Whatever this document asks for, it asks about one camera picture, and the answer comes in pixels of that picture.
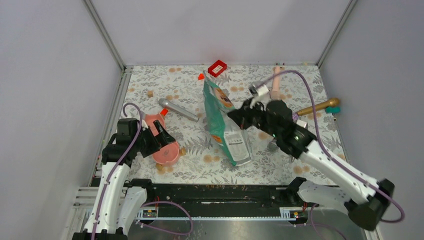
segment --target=green and white food package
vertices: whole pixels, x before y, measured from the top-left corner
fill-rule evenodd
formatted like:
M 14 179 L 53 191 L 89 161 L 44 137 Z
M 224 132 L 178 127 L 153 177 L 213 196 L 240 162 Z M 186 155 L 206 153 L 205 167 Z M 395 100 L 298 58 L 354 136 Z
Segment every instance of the green and white food package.
M 211 81 L 204 72 L 203 96 L 204 109 L 209 133 L 228 156 L 233 166 L 240 166 L 252 160 L 253 154 L 246 130 L 241 130 L 227 116 L 234 110 L 227 95 Z

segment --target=floral pattern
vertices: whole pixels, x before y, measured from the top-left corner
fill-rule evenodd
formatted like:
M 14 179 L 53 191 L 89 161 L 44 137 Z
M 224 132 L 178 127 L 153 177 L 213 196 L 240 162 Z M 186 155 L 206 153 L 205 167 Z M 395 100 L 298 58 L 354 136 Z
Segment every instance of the floral pattern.
M 210 137 L 205 119 L 203 80 L 198 76 L 207 70 L 205 65 L 181 66 L 135 66 L 130 78 L 125 103 L 137 104 L 146 114 L 157 114 L 162 110 L 160 98 L 167 98 L 180 105 L 200 119 L 193 122 L 170 111 L 165 117 L 166 130 L 175 137 L 187 154 L 181 156 L 173 166 L 156 168 L 151 156 L 138 156 L 133 160 L 129 179 L 148 178 L 155 183 L 174 184 L 289 184 L 295 177 L 304 177 L 317 184 L 334 183 L 317 169 L 280 150 L 271 149 L 268 143 L 272 137 L 250 128 L 249 138 L 254 160 L 243 166 L 232 166 L 219 146 Z M 251 97 L 249 85 L 273 74 L 274 66 L 231 65 L 214 82 L 222 88 L 236 108 Z M 284 66 L 286 70 L 301 72 L 313 91 L 316 103 L 326 101 L 327 95 L 316 66 Z M 147 92 L 153 91 L 153 97 Z M 311 101 L 302 81 L 294 74 L 282 76 L 280 83 L 281 99 L 294 111 L 309 107 Z M 138 118 L 135 109 L 129 107 L 128 115 Z M 308 122 L 308 129 L 315 131 L 312 115 L 301 116 Z M 318 113 L 319 131 L 323 143 L 335 154 L 344 159 L 343 149 L 331 114 Z

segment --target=white wall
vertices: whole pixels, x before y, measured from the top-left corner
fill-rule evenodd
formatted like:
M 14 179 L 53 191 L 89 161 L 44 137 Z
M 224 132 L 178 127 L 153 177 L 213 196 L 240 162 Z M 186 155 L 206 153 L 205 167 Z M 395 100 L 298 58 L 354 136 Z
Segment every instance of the white wall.
M 93 0 L 123 61 L 316 63 L 349 0 Z
M 120 70 L 81 0 L 2 0 L 0 33 L 0 238 L 57 240 Z
M 406 211 L 379 225 L 384 240 L 423 239 L 424 2 L 360 0 L 321 69 L 347 155 L 395 184 Z M 399 216 L 391 206 L 385 219 Z

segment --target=pink plastic container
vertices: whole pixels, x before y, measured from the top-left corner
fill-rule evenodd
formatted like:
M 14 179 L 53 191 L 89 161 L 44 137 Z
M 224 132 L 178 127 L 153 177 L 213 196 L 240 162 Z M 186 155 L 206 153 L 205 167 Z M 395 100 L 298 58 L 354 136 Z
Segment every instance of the pink plastic container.
M 159 120 L 159 123 L 166 129 L 165 119 L 161 114 L 149 115 L 144 118 L 147 125 L 151 128 L 154 136 L 158 135 L 154 121 Z M 177 141 L 162 147 L 159 151 L 152 154 L 154 161 L 162 166 L 172 166 L 180 158 L 180 145 Z

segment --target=floral tablecloth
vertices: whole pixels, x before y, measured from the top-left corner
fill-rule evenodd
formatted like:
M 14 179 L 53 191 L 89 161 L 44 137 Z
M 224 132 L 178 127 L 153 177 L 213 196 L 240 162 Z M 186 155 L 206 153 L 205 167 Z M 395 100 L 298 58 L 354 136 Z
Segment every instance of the floral tablecloth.
M 132 164 L 129 179 L 149 178 L 154 183 L 174 184 L 289 184 L 300 176 L 318 184 L 334 183 L 310 165 L 291 158 L 282 151 L 267 148 L 272 138 L 266 133 L 249 129 L 249 138 L 254 160 L 242 166 L 232 166 L 219 146 L 207 132 L 203 97 L 203 81 L 198 80 L 205 65 L 153 65 L 135 66 L 130 78 L 125 103 L 137 104 L 146 114 L 157 114 L 162 110 L 160 98 L 167 98 L 175 104 L 195 113 L 200 119 L 193 122 L 170 111 L 165 117 L 166 130 L 175 137 L 187 154 L 181 156 L 173 166 L 156 168 L 151 156 L 137 157 Z M 250 98 L 250 83 L 264 80 L 273 74 L 274 66 L 230 65 L 214 81 L 227 94 L 236 108 Z M 284 66 L 286 70 L 297 70 L 307 79 L 316 103 L 327 100 L 327 95 L 316 66 Z M 280 83 L 281 98 L 294 111 L 311 105 L 302 80 L 294 74 L 286 74 Z M 138 118 L 137 111 L 128 107 L 128 115 Z M 318 124 L 324 144 L 344 159 L 343 149 L 331 114 L 320 111 Z M 299 119 L 308 122 L 308 129 L 315 131 L 312 115 Z

